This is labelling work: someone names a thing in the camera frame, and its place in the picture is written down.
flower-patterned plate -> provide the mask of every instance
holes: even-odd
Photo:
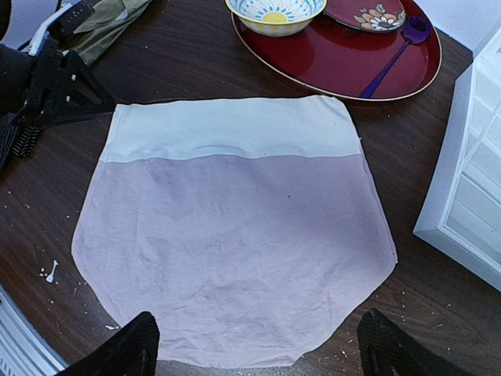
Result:
[[[391,33],[405,23],[400,0],[328,0],[324,14],[340,24],[371,33]]]
[[[413,0],[402,0],[408,17],[424,12]],[[366,33],[316,17],[303,31],[285,38],[269,38],[233,17],[236,34],[280,81],[306,93],[320,93],[351,103],[379,103],[414,96],[437,77],[442,47],[432,27],[428,39],[408,46],[378,86],[372,98],[360,93],[405,44],[402,31]]]

yellow bowl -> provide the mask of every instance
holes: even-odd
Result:
[[[296,34],[326,7],[327,0],[225,0],[252,31],[268,37]]]

red oval platter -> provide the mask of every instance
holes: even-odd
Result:
[[[401,1],[407,17],[427,19],[413,0]],[[366,33],[326,16],[317,16],[303,31],[283,38],[256,34],[234,15],[233,26],[250,52],[288,84],[342,99],[381,102],[413,96],[431,84],[442,63],[442,47],[432,27],[424,43],[407,47],[373,97],[362,99],[362,90],[405,43],[401,31]]]

green cloth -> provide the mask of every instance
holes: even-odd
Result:
[[[141,16],[152,0],[101,0],[96,11],[76,31],[65,49],[78,52],[91,66]]]

wooden table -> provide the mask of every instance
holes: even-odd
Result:
[[[174,362],[159,374],[360,375],[355,329],[376,307],[429,349],[476,374],[501,370],[501,294],[412,235],[438,158],[454,81],[470,64],[441,34],[443,67],[422,94],[378,107],[349,107],[362,137],[400,263],[332,338],[293,367],[202,370]],[[222,0],[156,0],[96,64],[121,103],[166,99],[297,97],[235,36]],[[113,324],[70,255],[78,213],[110,116],[48,130],[34,155],[0,178],[0,283],[50,345],[73,363],[113,332]],[[59,262],[58,284],[40,277]]]

